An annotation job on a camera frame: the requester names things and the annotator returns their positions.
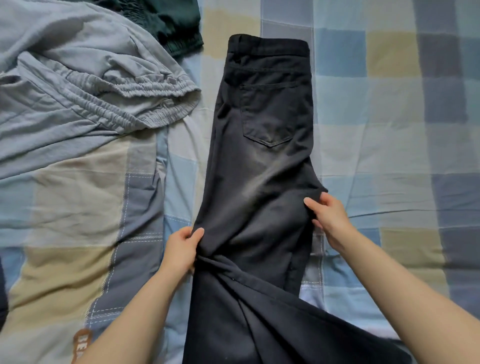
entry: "waistband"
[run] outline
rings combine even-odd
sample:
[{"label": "waistband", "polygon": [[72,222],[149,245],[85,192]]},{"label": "waistband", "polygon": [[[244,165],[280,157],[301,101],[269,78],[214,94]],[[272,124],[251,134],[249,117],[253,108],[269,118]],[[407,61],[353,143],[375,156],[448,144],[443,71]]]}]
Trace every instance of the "waistband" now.
[{"label": "waistband", "polygon": [[260,38],[234,34],[228,40],[228,52],[255,56],[310,57],[308,43],[300,39]]}]

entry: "finger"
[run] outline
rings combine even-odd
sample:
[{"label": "finger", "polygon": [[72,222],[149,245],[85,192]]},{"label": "finger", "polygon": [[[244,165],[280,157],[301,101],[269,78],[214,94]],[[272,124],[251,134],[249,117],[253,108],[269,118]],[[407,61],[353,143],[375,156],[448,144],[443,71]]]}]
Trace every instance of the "finger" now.
[{"label": "finger", "polygon": [[192,226],[185,226],[184,228],[181,228],[180,230],[177,231],[177,234],[182,238],[182,239],[187,239],[190,237],[192,234]]},{"label": "finger", "polygon": [[331,206],[334,201],[335,201],[335,197],[333,197],[331,194],[328,194],[327,192],[322,192],[320,194],[321,204]]},{"label": "finger", "polygon": [[323,211],[323,208],[325,207],[325,206],[319,204],[318,202],[312,200],[310,197],[304,198],[303,202],[315,214],[320,214]]},{"label": "finger", "polygon": [[322,230],[324,229],[323,226],[321,225],[321,223],[320,223],[317,219],[313,219],[313,220],[312,220],[312,223],[313,223],[316,227],[318,227],[318,228],[320,228],[320,229],[322,229]]},{"label": "finger", "polygon": [[204,233],[205,233],[204,228],[198,228],[197,230],[195,230],[192,236],[188,239],[188,241],[192,242],[195,246],[197,246],[198,242],[203,237]]}]

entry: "black pants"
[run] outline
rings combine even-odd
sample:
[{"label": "black pants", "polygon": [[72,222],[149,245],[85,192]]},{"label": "black pants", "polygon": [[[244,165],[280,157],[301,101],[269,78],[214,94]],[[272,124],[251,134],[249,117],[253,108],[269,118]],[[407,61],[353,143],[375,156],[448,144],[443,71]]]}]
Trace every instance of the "black pants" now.
[{"label": "black pants", "polygon": [[298,298],[312,245],[308,44],[235,35],[215,107],[184,363],[409,363]]}]

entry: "fabric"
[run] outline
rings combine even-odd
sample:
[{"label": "fabric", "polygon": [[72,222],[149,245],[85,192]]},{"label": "fabric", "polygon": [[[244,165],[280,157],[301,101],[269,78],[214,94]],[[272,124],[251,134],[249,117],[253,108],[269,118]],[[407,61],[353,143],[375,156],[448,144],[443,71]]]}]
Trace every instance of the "fabric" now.
[{"label": "fabric", "polygon": [[308,44],[234,35],[215,109],[184,363],[410,363],[300,300],[312,248]]},{"label": "fabric", "polygon": [[197,0],[87,0],[113,10],[147,30],[172,57],[203,45]]},{"label": "fabric", "polygon": [[158,128],[199,90],[109,10],[9,0],[0,18],[0,363],[70,364],[75,334],[95,340],[158,269]]},{"label": "fabric", "polygon": [[[169,168],[182,183],[166,194],[166,224],[177,217],[195,221],[202,201],[228,37],[303,39],[311,49],[316,175],[342,200],[361,232],[480,318],[478,3],[238,4],[199,2],[205,45],[181,65],[201,87],[202,99],[184,123],[169,127]],[[191,282],[168,317],[172,363],[181,360],[189,287]],[[346,262],[317,232],[300,298],[375,335],[398,338]]]}]

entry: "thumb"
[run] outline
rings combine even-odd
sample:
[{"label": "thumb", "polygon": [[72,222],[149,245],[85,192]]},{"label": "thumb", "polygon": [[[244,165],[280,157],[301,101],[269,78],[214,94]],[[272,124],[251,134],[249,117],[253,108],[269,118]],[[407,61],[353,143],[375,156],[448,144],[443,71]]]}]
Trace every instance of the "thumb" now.
[{"label": "thumb", "polygon": [[203,237],[204,233],[205,233],[204,228],[198,228],[197,230],[195,230],[195,232],[192,234],[192,236],[190,238],[188,238],[187,240],[190,241],[191,243],[193,243],[193,245],[197,246],[198,242]]},{"label": "thumb", "polygon": [[321,214],[326,206],[319,204],[315,200],[311,199],[310,197],[306,197],[303,199],[303,203],[310,209],[312,210],[316,215]]}]

